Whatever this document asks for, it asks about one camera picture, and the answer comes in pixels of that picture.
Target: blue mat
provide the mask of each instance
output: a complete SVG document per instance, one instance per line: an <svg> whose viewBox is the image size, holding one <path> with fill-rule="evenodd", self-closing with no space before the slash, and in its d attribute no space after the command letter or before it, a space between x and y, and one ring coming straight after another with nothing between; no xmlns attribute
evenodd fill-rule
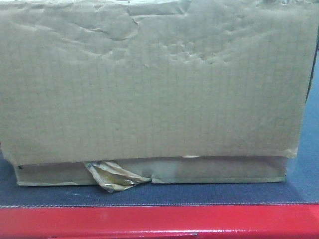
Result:
<svg viewBox="0 0 319 239"><path fill-rule="evenodd" d="M0 160L0 207L297 204L319 202L319 67L307 101L297 159L285 183L144 184L109 194L99 186L19 187Z"/></svg>

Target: red surface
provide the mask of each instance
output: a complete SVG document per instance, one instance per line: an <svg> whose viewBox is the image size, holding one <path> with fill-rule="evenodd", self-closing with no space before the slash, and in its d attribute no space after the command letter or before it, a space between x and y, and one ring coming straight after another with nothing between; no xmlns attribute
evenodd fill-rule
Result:
<svg viewBox="0 0 319 239"><path fill-rule="evenodd" d="M319 238L319 204L0 209L0 238Z"/></svg>

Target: torn packing tape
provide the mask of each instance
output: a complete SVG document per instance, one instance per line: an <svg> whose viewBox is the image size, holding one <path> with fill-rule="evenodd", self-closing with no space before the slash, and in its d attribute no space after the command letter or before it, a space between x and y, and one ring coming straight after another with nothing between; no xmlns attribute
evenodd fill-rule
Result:
<svg viewBox="0 0 319 239"><path fill-rule="evenodd" d="M96 182L110 193L124 191L152 180L125 170L113 161L85 162L84 165Z"/></svg>

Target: crumpled cardboard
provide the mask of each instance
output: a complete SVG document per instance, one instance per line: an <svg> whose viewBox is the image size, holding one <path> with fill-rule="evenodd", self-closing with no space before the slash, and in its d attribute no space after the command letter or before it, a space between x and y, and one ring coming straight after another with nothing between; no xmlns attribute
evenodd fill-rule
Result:
<svg viewBox="0 0 319 239"><path fill-rule="evenodd" d="M318 0L0 1L4 156L295 157L318 13Z"/></svg>

